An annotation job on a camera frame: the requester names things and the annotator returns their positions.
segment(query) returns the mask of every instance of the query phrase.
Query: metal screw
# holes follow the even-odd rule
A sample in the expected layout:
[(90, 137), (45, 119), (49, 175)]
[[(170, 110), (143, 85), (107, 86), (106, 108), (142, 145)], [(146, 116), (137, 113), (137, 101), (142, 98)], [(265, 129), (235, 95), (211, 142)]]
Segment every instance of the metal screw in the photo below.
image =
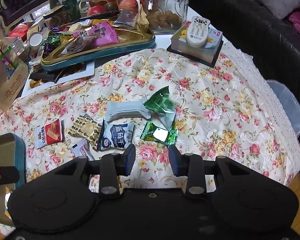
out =
[(117, 192), (117, 189), (112, 186), (106, 186), (101, 189), (101, 192), (106, 195), (112, 195)]
[(193, 195), (202, 194), (204, 189), (202, 187), (191, 187), (189, 188), (189, 192)]

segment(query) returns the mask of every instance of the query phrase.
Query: plastic chair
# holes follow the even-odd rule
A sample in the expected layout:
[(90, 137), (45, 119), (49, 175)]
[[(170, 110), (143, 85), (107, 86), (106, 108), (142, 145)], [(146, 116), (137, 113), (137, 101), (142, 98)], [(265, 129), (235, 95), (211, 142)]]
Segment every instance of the plastic chair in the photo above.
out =
[(277, 80), (267, 80), (269, 86), (276, 94), (297, 137), (300, 135), (300, 105), (292, 92)]

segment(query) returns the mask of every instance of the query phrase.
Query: glass jar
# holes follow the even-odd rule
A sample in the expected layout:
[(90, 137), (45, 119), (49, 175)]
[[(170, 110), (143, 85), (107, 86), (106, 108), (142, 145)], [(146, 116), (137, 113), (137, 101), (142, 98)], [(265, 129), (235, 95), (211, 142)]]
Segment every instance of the glass jar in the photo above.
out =
[(17, 56), (28, 65), (31, 58), (29, 57), (30, 48), (27, 43), (23, 43), (19, 37), (6, 37), (7, 44), (14, 50)]
[(187, 19), (189, 0), (145, 0), (149, 27), (155, 33), (175, 33)]

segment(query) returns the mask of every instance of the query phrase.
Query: floral tablecloth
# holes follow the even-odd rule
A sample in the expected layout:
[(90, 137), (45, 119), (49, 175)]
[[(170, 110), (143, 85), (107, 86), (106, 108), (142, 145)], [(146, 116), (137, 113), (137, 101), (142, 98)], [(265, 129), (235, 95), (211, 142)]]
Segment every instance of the floral tablecloth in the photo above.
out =
[[(25, 141), (26, 178), (31, 181), (74, 158), (70, 147), (81, 138), (67, 132), (80, 112), (101, 123), (107, 101), (140, 100), (164, 86), (169, 86), (171, 98), (178, 103), (176, 146), (181, 153), (199, 154), (204, 160), (226, 155), (285, 185), (300, 170), (300, 146), (281, 104), (251, 58), (229, 42), (223, 45), (214, 68), (164, 49), (146, 49), (112, 60), (97, 68), (90, 79), (15, 100), (0, 115), (0, 135), (12, 132)], [(63, 122), (63, 142), (36, 150), (35, 127), (57, 118)], [(183, 187), (186, 177), (173, 176), (167, 147), (139, 138), (145, 119), (123, 118), (113, 123), (132, 120), (137, 156), (131, 175), (121, 177), (122, 186)], [(120, 151), (90, 150), (95, 159)], [(90, 181), (92, 191), (98, 191), (98, 179), (95, 175)], [(208, 191), (213, 191), (213, 177), (206, 176), (206, 180)], [(11, 229), (0, 225), (0, 230), (7, 234)]]

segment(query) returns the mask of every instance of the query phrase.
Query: book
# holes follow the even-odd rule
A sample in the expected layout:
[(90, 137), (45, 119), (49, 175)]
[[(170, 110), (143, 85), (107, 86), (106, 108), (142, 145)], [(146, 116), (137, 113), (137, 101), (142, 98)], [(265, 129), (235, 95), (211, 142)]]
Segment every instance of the book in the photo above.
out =
[(209, 67), (214, 67), (220, 53), (223, 41), (221, 31), (209, 28), (205, 44), (195, 48), (186, 41), (186, 31), (191, 22), (186, 22), (172, 37), (171, 46), (167, 51), (174, 52), (190, 59), (199, 61)]

